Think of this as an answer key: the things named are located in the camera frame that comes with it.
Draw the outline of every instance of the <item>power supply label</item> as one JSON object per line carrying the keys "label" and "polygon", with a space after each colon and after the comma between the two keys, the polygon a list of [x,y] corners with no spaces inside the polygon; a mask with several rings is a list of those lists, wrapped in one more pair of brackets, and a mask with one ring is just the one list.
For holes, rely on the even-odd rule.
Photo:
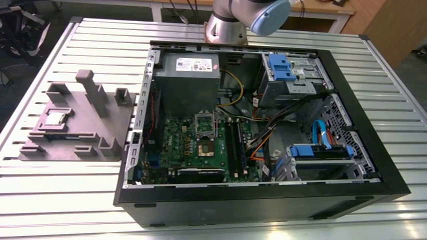
{"label": "power supply label", "polygon": [[212,59],[209,58],[178,58],[175,71],[212,72]]}

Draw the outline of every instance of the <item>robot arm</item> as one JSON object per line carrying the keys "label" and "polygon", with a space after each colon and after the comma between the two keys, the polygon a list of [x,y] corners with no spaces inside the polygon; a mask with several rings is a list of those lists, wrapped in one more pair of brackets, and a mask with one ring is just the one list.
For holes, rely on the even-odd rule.
{"label": "robot arm", "polygon": [[216,44],[244,44],[246,27],[254,34],[268,36],[289,13],[289,0],[214,0],[205,39]]}

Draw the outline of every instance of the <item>metal table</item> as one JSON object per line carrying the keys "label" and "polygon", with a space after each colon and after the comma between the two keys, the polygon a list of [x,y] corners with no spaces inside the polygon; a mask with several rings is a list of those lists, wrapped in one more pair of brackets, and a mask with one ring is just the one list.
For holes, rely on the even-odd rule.
{"label": "metal table", "polygon": [[332,52],[412,194],[318,221],[139,228],[113,207],[118,162],[22,162],[18,150],[42,112],[50,82],[70,90],[78,69],[103,90],[138,93],[149,40],[201,42],[202,27],[85,18],[69,23],[0,134],[0,237],[71,239],[418,239],[427,238],[427,114],[369,41],[354,35],[248,32],[250,45]]}

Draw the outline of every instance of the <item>ram slot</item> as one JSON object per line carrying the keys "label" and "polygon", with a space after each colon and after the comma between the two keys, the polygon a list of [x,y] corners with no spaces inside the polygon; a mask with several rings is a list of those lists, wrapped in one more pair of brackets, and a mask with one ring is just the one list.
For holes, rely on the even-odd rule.
{"label": "ram slot", "polygon": [[225,146],[226,146],[226,158],[228,158],[228,173],[230,178],[238,177],[237,173],[237,153],[234,148],[233,137],[233,122],[225,123]]}
{"label": "ram slot", "polygon": [[238,173],[240,174],[248,174],[246,171],[246,157],[245,157],[245,144],[242,142],[242,132],[241,132],[241,126],[240,126],[240,122],[237,122],[234,124],[234,128],[237,131],[237,161],[238,162]]}
{"label": "ram slot", "polygon": [[229,121],[225,124],[225,144],[228,155],[228,171],[232,178],[246,174],[245,146],[240,123]]}

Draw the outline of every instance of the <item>green motherboard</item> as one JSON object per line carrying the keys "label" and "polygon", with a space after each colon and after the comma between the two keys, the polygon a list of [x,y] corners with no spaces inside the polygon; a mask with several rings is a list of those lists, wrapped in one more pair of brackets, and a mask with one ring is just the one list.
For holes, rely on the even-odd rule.
{"label": "green motherboard", "polygon": [[[229,172],[226,120],[217,120],[213,124],[209,121],[198,120],[197,126],[194,122],[194,119],[169,118],[165,120],[162,148],[155,167],[158,169],[221,169],[224,170],[224,183],[257,182],[260,170],[256,164],[245,165],[242,174]],[[240,121],[238,129],[238,134],[245,144],[252,137],[250,123]],[[214,137],[197,138],[195,130],[198,132],[213,131]],[[150,176],[153,184],[166,184],[166,179],[163,174]]]}

